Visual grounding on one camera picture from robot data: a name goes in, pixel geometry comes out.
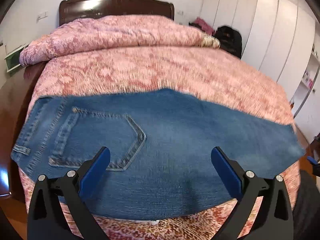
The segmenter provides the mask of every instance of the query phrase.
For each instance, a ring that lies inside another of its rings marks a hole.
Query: black bag
[[[214,35],[220,41],[220,48],[241,58],[242,38],[239,32],[229,26],[221,26]]]

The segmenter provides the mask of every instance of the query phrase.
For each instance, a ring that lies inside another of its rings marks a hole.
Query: floral bedspread
[[[220,49],[219,41],[196,28],[160,16],[107,16],[78,19],[33,41],[20,54],[23,65],[50,60],[29,105],[40,96],[93,95],[171,88],[201,100],[292,124],[293,116],[281,86]],[[282,173],[292,207],[300,184],[299,163]],[[34,182],[20,170],[27,208]],[[259,210],[258,199],[242,235]],[[110,239],[211,239],[236,200],[158,224],[95,216]],[[80,236],[68,207],[61,204],[73,233]]]

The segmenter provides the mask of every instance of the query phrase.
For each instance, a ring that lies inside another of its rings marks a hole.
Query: headboard
[[[78,18],[126,14],[163,15],[174,20],[174,6],[158,0],[63,0],[59,6],[59,26]]]

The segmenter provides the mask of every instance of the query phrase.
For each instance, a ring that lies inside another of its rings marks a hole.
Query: brown floor
[[[307,161],[307,156],[311,156],[309,143],[299,129],[297,129],[297,137],[301,146],[306,149],[306,155],[300,159],[300,168],[307,171],[309,174],[312,174],[312,166]],[[27,212],[25,204],[14,199],[7,199],[5,201],[0,200],[0,206],[15,230],[24,240],[26,240]]]

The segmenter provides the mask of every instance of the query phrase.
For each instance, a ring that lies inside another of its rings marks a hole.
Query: denim fabric
[[[93,214],[132,220],[184,216],[230,200],[211,164],[215,146],[266,178],[303,155],[290,125],[163,89],[40,98],[12,159],[36,181],[63,176],[102,146],[111,162],[86,204]]]

